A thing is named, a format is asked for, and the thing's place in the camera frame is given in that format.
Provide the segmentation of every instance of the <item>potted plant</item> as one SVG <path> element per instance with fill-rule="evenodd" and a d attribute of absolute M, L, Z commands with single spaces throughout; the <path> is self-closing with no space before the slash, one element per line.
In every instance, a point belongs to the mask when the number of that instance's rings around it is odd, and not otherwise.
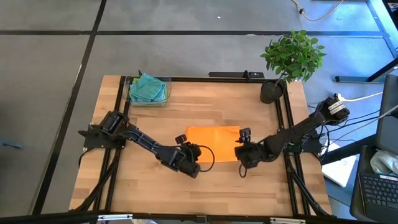
<path fill-rule="evenodd" d="M 260 99 L 263 103 L 272 103 L 282 96 L 284 88 L 280 84 L 281 80 L 289 83 L 295 80 L 306 82 L 322 66 L 322 57 L 326 54 L 321 49 L 325 47 L 317 43 L 318 39 L 311 39 L 305 30 L 292 30 L 290 35 L 283 35 L 277 42 L 269 42 L 266 52 L 260 57 L 265 58 L 267 70 L 276 69 L 275 74 L 280 76 L 277 80 L 262 84 Z"/>

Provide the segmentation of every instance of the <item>laptop keyboard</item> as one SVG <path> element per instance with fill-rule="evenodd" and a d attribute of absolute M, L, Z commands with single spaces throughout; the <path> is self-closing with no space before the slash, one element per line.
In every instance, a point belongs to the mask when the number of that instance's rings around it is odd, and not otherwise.
<path fill-rule="evenodd" d="M 398 209 L 397 177 L 364 173 L 360 177 L 365 203 Z"/>

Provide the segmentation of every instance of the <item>black pot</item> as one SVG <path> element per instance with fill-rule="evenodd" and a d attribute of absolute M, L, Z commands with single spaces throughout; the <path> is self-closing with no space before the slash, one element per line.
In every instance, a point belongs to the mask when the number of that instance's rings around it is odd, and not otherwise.
<path fill-rule="evenodd" d="M 278 100 L 284 94 L 284 89 L 280 82 L 274 88 L 275 82 L 276 80 L 268 80 L 262 84 L 260 92 L 260 100 L 263 103 L 267 104 L 273 103 L 275 102 L 275 100 Z"/>

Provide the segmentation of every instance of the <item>keyboard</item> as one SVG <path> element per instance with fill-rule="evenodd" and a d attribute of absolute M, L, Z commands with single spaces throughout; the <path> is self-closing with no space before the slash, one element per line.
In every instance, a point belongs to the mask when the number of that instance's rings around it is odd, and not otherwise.
<path fill-rule="evenodd" d="M 386 223 L 398 218 L 398 177 L 359 173 L 359 178 L 365 215 Z"/>

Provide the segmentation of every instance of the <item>green plant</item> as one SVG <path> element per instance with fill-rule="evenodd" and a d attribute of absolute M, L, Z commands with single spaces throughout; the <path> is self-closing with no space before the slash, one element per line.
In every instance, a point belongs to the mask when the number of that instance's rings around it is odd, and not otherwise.
<path fill-rule="evenodd" d="M 296 79 L 307 81 L 312 74 L 322 66 L 321 52 L 325 47 L 317 45 L 317 38 L 309 38 L 305 30 L 285 34 L 278 42 L 269 42 L 266 52 L 260 55 L 267 62 L 267 70 L 276 68 L 275 74 L 280 74 L 274 88 L 281 79 L 292 82 Z"/>

